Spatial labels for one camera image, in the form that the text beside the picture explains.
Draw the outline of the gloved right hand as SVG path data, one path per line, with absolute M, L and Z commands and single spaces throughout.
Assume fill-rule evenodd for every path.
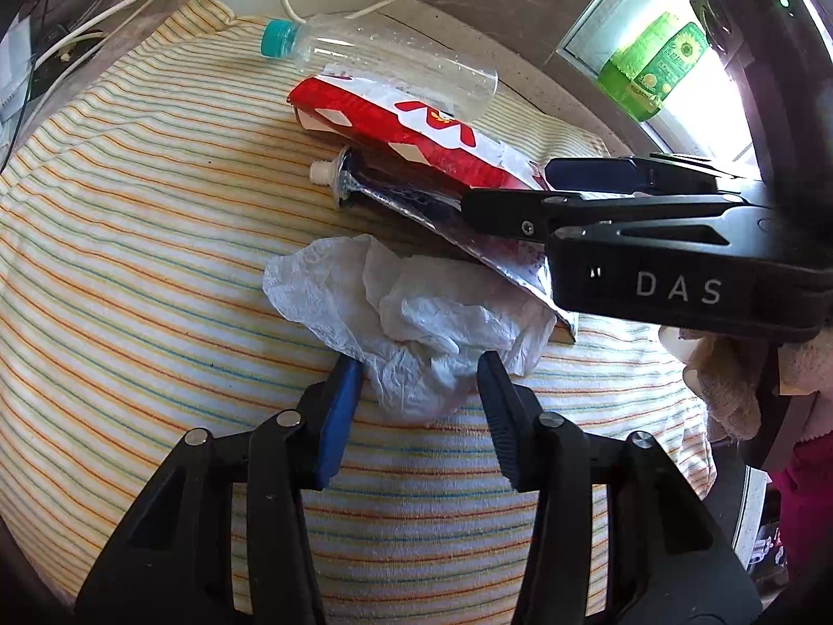
M 709 408 L 728 434 L 750 440 L 761 428 L 755 391 L 765 360 L 775 353 L 778 378 L 765 386 L 778 396 L 813 396 L 809 418 L 799 430 L 801 442 L 831 434 L 831 330 L 806 343 L 772 347 L 762 340 L 732 339 L 699 330 L 659 329 L 659 342 L 684 364 L 684 383 Z

